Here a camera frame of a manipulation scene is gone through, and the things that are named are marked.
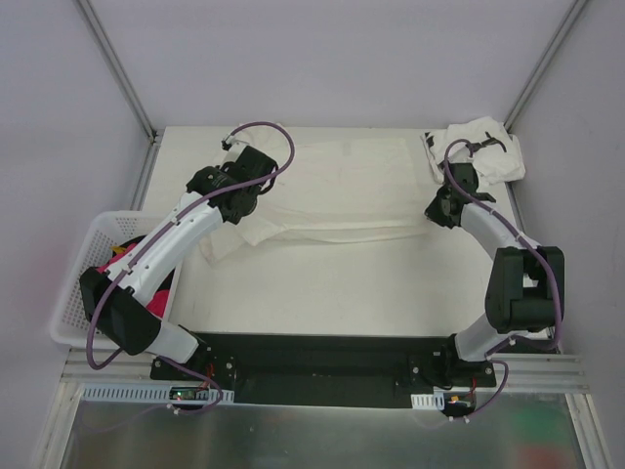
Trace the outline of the cream white t shirt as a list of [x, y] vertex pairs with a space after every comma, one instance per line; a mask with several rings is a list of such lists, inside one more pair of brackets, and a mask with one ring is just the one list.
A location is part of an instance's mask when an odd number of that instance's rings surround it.
[[359, 243], [422, 235], [424, 188], [409, 132], [291, 127], [295, 157], [253, 213], [205, 236], [217, 264], [269, 240]]

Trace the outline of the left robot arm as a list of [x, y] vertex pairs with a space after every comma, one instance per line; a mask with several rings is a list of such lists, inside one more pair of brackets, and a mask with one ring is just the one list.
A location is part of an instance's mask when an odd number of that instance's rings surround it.
[[199, 378], [207, 359], [198, 351], [198, 339], [148, 305], [202, 237], [253, 212], [276, 169], [276, 162], [263, 152], [234, 143], [222, 164], [193, 175], [177, 205], [152, 232], [103, 270], [87, 269], [79, 279], [90, 323], [87, 350], [94, 350], [94, 336], [100, 332], [130, 356], [161, 356], [171, 360], [184, 379]]

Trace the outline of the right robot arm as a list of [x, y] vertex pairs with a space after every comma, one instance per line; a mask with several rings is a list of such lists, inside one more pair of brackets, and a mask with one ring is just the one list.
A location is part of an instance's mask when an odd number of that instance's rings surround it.
[[425, 210], [428, 220], [471, 235], [488, 254], [492, 268], [484, 313], [446, 340], [434, 359], [435, 384], [463, 386], [486, 370], [487, 359], [515, 343], [540, 351], [558, 347], [563, 322], [564, 256], [519, 231], [498, 210], [496, 200], [478, 191], [470, 163], [445, 163], [444, 183]]

